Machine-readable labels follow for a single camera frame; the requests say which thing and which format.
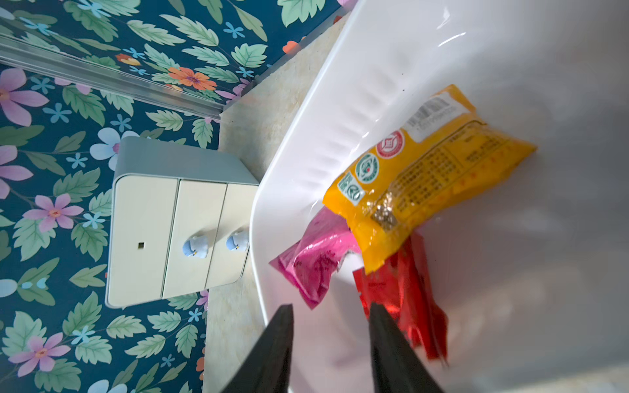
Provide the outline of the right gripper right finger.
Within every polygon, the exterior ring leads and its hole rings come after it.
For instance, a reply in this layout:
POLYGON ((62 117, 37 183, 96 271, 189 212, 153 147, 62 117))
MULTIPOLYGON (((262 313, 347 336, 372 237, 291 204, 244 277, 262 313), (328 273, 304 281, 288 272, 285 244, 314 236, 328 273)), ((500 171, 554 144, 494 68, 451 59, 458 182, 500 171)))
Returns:
POLYGON ((443 393, 383 305, 371 304, 369 329, 375 392, 443 393))

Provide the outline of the yellow tea bag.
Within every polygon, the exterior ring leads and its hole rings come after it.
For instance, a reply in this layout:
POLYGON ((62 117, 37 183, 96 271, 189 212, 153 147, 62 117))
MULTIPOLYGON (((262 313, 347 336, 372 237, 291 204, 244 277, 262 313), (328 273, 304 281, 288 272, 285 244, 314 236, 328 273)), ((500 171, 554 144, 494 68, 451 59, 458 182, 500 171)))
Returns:
POLYGON ((506 180, 536 150, 489 126, 451 84, 351 163, 323 203, 347 221, 373 273, 417 227, 506 180))

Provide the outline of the white plastic storage box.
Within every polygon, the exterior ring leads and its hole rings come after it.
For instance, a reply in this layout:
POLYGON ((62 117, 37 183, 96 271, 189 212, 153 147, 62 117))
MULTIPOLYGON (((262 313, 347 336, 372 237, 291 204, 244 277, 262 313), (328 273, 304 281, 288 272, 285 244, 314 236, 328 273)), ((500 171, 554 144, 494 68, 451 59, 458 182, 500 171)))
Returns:
POLYGON ((627 2, 357 3, 252 213, 290 391, 373 391, 352 274, 412 231, 444 391, 627 391, 627 2))

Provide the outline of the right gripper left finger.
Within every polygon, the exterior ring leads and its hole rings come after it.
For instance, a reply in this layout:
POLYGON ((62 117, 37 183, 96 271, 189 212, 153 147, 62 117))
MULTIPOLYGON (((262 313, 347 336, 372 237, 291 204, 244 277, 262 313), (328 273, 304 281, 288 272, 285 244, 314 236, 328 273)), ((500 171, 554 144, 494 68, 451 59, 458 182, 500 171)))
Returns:
POLYGON ((287 393, 293 353, 294 314, 292 305, 275 312, 252 351, 223 392, 287 393))

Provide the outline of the pink tea bag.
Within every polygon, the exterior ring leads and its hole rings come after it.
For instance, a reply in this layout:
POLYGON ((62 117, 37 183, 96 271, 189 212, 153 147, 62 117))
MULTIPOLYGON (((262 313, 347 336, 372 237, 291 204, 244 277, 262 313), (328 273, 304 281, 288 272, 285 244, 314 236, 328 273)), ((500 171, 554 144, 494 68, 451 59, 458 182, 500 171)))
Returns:
POLYGON ((360 253, 347 221, 324 207, 308 224, 302 238, 271 260, 270 265, 314 309, 327 295, 331 278, 342 268, 346 256, 360 253))

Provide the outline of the red tea bag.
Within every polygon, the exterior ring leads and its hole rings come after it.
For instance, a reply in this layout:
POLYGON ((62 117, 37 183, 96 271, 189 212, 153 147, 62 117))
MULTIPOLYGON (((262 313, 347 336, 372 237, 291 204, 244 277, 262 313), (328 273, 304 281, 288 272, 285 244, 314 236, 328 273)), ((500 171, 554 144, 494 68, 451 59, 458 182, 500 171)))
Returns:
POLYGON ((377 271, 353 272, 366 315, 373 303, 385 307, 413 348, 422 347, 429 360, 446 362, 448 318, 432 293, 424 238, 414 232, 377 271))

